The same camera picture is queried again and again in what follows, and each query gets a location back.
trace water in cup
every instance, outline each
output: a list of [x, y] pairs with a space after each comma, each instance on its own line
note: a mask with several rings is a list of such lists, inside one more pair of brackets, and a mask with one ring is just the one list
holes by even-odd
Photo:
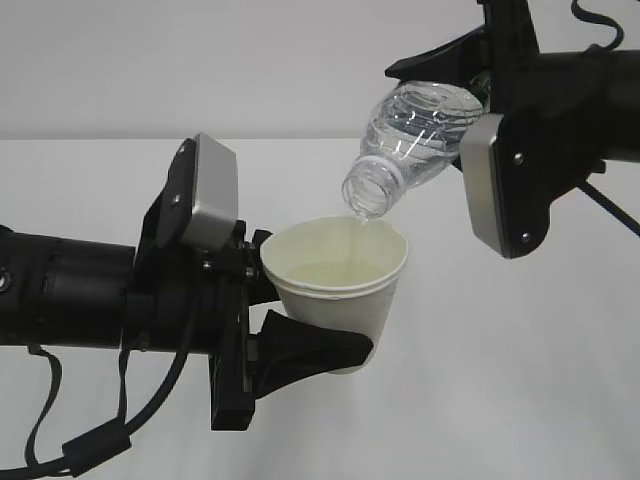
[[291, 280], [325, 287], [349, 287], [378, 280], [385, 271], [363, 261], [320, 262], [302, 265], [287, 275]]

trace black strap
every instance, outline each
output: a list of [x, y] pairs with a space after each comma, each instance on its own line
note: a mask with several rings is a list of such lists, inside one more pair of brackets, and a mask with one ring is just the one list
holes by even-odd
[[[24, 459], [27, 462], [27, 465], [30, 467], [35, 467], [39, 465], [35, 453], [36, 436], [38, 435], [40, 425], [51, 410], [53, 402], [55, 402], [56, 397], [58, 396], [58, 392], [60, 391], [60, 384], [62, 383], [62, 364], [60, 363], [60, 360], [58, 360], [58, 357], [56, 357], [52, 353], [47, 352], [40, 345], [29, 345], [28, 350], [30, 355], [46, 358], [49, 361], [49, 366], [51, 367], [51, 387], [49, 388], [49, 396], [47, 397], [47, 401], [45, 402], [44, 407], [42, 408], [42, 412], [38, 417], [38, 421], [29, 434], [27, 444], [24, 448]], [[69, 473], [67, 472], [58, 472], [55, 474], [51, 474], [50, 476], [65, 477], [68, 475]]]
[[118, 355], [118, 373], [120, 375], [120, 398], [118, 401], [118, 420], [124, 424], [127, 421], [127, 367], [129, 366], [129, 357], [131, 351], [140, 343], [140, 337], [134, 339], [128, 345], [122, 347], [120, 355]]
[[581, 22], [591, 23], [593, 25], [604, 25], [606, 27], [611, 27], [616, 31], [616, 38], [606, 47], [601, 45], [593, 44], [588, 49], [587, 52], [592, 51], [606, 51], [610, 52], [618, 48], [622, 45], [624, 41], [624, 29], [620, 26], [618, 22], [616, 22], [613, 18], [607, 17], [606, 15], [602, 15], [600, 13], [590, 12], [585, 10], [580, 6], [578, 0], [572, 0], [571, 2], [571, 13]]

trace metal plate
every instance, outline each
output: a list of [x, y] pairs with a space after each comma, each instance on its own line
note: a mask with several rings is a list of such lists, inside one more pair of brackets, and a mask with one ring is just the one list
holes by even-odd
[[191, 219], [182, 243], [203, 250], [219, 250], [238, 220], [236, 154], [200, 133], [197, 142]]
[[509, 258], [495, 164], [502, 118], [487, 114], [474, 123], [460, 143], [460, 158], [473, 233]]

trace cup rim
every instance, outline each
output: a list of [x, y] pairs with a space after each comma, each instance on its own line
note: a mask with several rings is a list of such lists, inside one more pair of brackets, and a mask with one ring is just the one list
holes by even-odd
[[399, 238], [401, 238], [404, 242], [404, 246], [405, 246], [404, 256], [402, 257], [402, 260], [398, 263], [398, 265], [393, 270], [391, 270], [389, 273], [371, 282], [359, 283], [357, 285], [349, 285], [349, 286], [342, 286], [342, 287], [331, 287], [331, 286], [322, 286], [315, 283], [300, 282], [298, 280], [283, 279], [279, 275], [276, 275], [271, 269], [269, 269], [269, 267], [264, 262], [264, 256], [263, 256], [264, 248], [269, 244], [270, 241], [272, 241], [276, 237], [276, 235], [287, 232], [293, 228], [297, 228], [303, 225], [307, 225], [309, 223], [317, 222], [319, 220], [331, 220], [331, 219], [336, 220], [336, 219], [343, 219], [343, 218], [353, 219], [357, 221], [357, 219], [353, 215], [329, 215], [324, 217], [316, 217], [311, 220], [307, 220], [304, 222], [291, 225], [290, 227], [285, 228], [281, 232], [274, 233], [269, 238], [267, 238], [260, 246], [260, 257], [262, 260], [265, 273], [267, 273], [268, 277], [271, 277], [269, 278], [269, 280], [271, 280], [271, 282], [274, 285], [280, 286], [281, 288], [284, 288], [292, 293], [309, 296], [309, 297], [313, 296], [313, 297], [323, 297], [323, 298], [327, 298], [327, 297], [348, 298], [348, 297], [356, 297], [356, 296], [359, 297], [359, 296], [367, 295], [370, 293], [375, 293], [378, 290], [381, 290], [382, 288], [392, 283], [396, 279], [396, 277], [400, 275], [401, 270], [404, 268], [404, 266], [407, 263], [407, 259], [409, 258], [409, 248], [410, 248], [409, 240], [396, 227], [391, 225], [389, 222], [385, 220], [380, 220], [380, 219], [372, 219], [369, 221], [382, 223], [385, 225], [385, 227], [394, 231], [399, 236]]

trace bottle neck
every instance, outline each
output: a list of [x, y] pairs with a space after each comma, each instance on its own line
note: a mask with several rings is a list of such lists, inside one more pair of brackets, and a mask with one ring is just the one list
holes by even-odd
[[358, 158], [342, 184], [342, 195], [357, 215], [374, 219], [383, 216], [405, 192], [398, 167], [375, 155]]

